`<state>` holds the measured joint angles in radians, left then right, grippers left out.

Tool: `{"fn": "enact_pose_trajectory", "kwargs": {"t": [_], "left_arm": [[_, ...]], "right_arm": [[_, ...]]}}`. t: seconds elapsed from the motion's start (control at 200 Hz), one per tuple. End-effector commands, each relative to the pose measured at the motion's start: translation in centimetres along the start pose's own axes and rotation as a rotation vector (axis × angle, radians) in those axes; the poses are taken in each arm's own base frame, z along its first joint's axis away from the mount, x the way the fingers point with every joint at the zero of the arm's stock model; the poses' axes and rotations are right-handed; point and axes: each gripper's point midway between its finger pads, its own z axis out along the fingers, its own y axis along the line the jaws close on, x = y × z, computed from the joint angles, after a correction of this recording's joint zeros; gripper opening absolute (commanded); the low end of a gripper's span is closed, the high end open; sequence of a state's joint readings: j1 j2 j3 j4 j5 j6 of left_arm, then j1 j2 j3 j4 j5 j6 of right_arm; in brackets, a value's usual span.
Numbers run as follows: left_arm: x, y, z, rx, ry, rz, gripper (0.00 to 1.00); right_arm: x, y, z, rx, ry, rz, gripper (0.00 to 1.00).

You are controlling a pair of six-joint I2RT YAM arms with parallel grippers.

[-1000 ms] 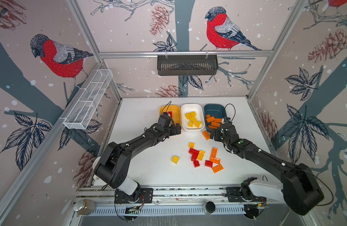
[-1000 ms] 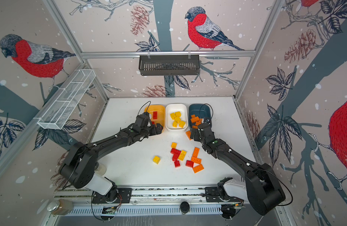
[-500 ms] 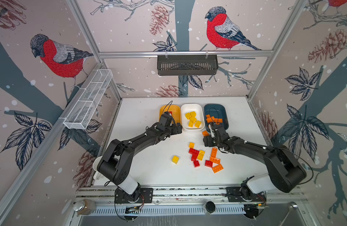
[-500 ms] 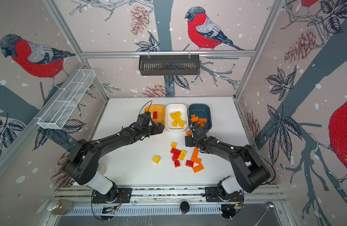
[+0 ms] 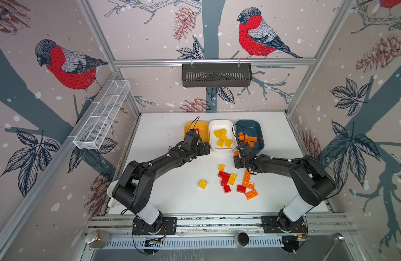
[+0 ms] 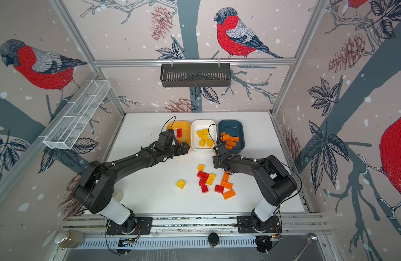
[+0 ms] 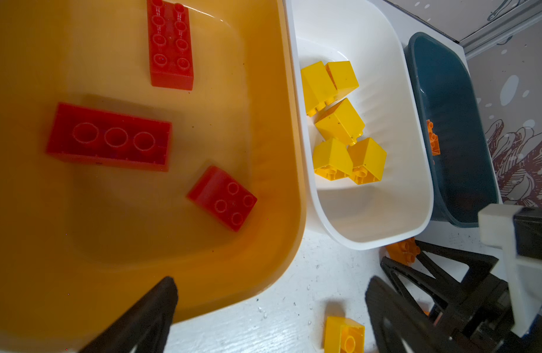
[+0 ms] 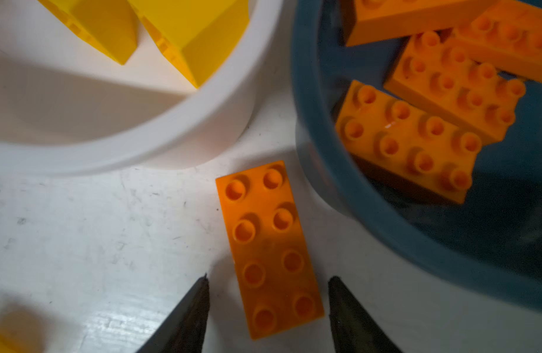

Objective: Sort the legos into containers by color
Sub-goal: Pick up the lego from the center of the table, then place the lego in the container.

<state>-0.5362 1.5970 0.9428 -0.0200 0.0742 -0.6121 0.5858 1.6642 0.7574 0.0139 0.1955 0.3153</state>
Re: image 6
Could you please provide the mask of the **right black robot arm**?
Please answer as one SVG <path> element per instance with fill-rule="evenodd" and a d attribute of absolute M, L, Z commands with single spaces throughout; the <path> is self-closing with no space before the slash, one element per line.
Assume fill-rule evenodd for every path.
<path fill-rule="evenodd" d="M 254 177 L 262 199 L 250 216 L 238 216 L 236 227 L 240 234 L 281 234 L 282 222 L 278 218 L 283 201 L 297 191 L 298 185 L 277 157 L 252 159 L 232 154 L 223 143 L 213 147 L 213 166 L 229 174 L 246 174 Z"/>

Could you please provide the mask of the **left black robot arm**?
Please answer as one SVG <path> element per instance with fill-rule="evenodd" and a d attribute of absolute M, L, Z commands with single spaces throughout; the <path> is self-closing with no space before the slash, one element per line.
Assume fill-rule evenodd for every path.
<path fill-rule="evenodd" d="M 115 184 L 140 170 L 188 154 L 190 146 L 178 142 L 172 129 L 159 134 L 157 141 L 125 158 L 101 163 L 93 161 L 81 174 L 73 197 L 92 214 L 99 214 L 119 227 L 122 234 L 141 230 L 135 213 L 113 198 Z"/>

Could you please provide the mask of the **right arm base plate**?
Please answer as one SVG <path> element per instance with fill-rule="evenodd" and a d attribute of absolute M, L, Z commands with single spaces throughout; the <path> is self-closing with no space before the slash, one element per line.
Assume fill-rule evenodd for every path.
<path fill-rule="evenodd" d="M 279 234 L 281 224 L 277 216 L 270 217 L 267 221 L 261 221 L 256 216 L 238 216 L 234 227 L 240 234 L 248 233 L 275 233 Z"/>

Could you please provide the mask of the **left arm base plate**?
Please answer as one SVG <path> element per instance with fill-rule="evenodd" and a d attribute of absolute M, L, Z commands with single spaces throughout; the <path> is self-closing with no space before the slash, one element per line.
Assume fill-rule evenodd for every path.
<path fill-rule="evenodd" d="M 149 235 L 153 224 L 152 217 L 135 217 L 119 225 L 108 220 L 106 226 L 107 236 Z"/>

